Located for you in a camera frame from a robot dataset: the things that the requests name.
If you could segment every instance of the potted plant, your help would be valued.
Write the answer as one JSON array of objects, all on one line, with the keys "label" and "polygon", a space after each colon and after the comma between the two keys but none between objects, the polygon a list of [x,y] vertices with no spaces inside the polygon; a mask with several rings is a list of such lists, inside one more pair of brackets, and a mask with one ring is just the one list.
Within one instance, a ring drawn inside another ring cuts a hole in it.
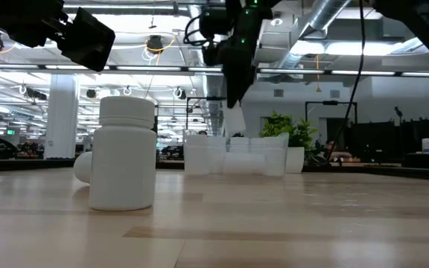
[{"label": "potted plant", "polygon": [[311,128],[311,122],[300,118],[294,125],[288,115],[273,112],[265,121],[261,137],[273,137],[281,133],[289,133],[289,148],[287,149],[286,173],[301,173],[305,155],[312,151],[312,137],[317,130]]}]

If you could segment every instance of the white plastic bottle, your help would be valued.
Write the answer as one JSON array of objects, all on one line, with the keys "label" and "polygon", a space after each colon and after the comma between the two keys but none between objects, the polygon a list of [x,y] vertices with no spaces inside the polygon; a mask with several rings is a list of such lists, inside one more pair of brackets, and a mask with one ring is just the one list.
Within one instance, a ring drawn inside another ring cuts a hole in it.
[{"label": "white plastic bottle", "polygon": [[89,205],[127,211],[153,204],[155,192],[155,106],[132,97],[101,100],[100,124],[94,132]]}]

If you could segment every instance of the white planter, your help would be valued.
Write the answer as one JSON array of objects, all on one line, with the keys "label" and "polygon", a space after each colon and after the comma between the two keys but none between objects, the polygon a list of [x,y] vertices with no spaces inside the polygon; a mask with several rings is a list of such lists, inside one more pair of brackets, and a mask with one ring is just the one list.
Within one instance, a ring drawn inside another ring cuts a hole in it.
[{"label": "white planter", "polygon": [[287,149],[286,173],[301,173],[304,167],[304,147],[289,147]]}]

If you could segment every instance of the green plant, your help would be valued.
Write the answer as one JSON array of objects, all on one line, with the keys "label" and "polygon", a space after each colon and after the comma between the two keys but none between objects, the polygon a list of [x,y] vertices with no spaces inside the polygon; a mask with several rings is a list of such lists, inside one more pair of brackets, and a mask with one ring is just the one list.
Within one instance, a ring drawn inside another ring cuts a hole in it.
[{"label": "green plant", "polygon": [[304,147],[308,152],[313,150],[311,135],[316,132],[317,129],[311,127],[310,121],[300,118],[299,123],[294,125],[290,116],[273,112],[273,115],[266,119],[264,129],[259,135],[263,138],[289,133],[289,147]]}]

